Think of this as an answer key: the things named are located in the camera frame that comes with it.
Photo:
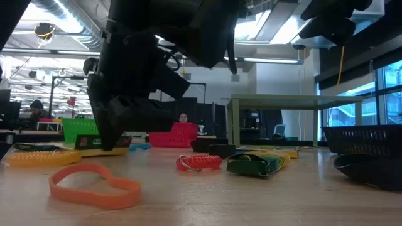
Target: white table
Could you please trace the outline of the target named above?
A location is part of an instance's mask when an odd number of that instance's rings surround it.
[[[50,124],[56,124],[56,127],[57,127],[57,131],[58,131],[58,128],[60,127],[61,129],[63,129],[63,124],[61,123],[61,122],[38,122],[38,125],[36,126],[36,129],[37,130],[39,130],[39,125],[40,124],[47,124],[47,130],[49,130],[49,125]]]
[[[316,95],[233,94],[227,107],[229,144],[240,146],[239,109],[312,110],[313,145],[317,146],[318,111],[355,104],[356,125],[362,124],[363,97],[332,97]]]

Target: green basket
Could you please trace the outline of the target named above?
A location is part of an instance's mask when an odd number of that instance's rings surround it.
[[[62,119],[64,142],[74,143],[78,134],[98,135],[95,119]]]

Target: red basket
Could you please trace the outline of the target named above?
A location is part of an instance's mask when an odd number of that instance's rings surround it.
[[[149,142],[154,147],[188,148],[197,140],[198,125],[175,122],[170,132],[151,132]]]

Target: woman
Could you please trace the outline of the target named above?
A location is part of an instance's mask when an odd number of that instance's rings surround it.
[[[180,117],[178,118],[179,122],[187,122],[187,115],[185,113],[181,113]]]

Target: ceiling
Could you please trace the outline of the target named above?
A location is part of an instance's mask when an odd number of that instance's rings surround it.
[[[65,19],[57,18],[51,11],[45,12],[37,5],[30,3],[5,48],[99,52],[100,45],[89,46],[84,41],[91,39],[91,35],[97,36],[99,31],[106,27],[110,0],[54,0],[54,2],[64,4],[66,9],[70,10],[65,15]],[[238,21],[235,41],[236,57],[299,59],[300,53],[290,43],[298,40],[298,32],[308,23],[298,18],[309,2],[310,0],[299,0],[299,3],[287,0],[247,0],[251,15]],[[41,22],[57,26],[53,37],[46,43],[34,34],[34,28]],[[302,44],[309,44],[309,42],[315,46],[323,41],[310,40]],[[85,57],[41,56],[24,53],[3,53],[3,55],[0,61],[2,67],[7,68],[8,77],[11,77],[9,82],[14,99],[23,100],[24,107],[39,97],[45,105],[48,103],[52,76],[83,75],[82,65]],[[194,66],[190,61],[186,61],[185,64],[186,67]],[[237,64],[244,72],[248,72],[252,65],[253,63],[246,62]],[[37,71],[36,78],[29,77],[30,71]],[[83,89],[85,80],[57,79],[55,82],[59,85],[54,91],[57,94],[54,102],[60,104],[53,109],[63,112],[71,110],[66,107],[66,98],[74,95],[79,97],[78,110],[90,113],[89,101]],[[27,90],[26,84],[32,86],[32,89]]]

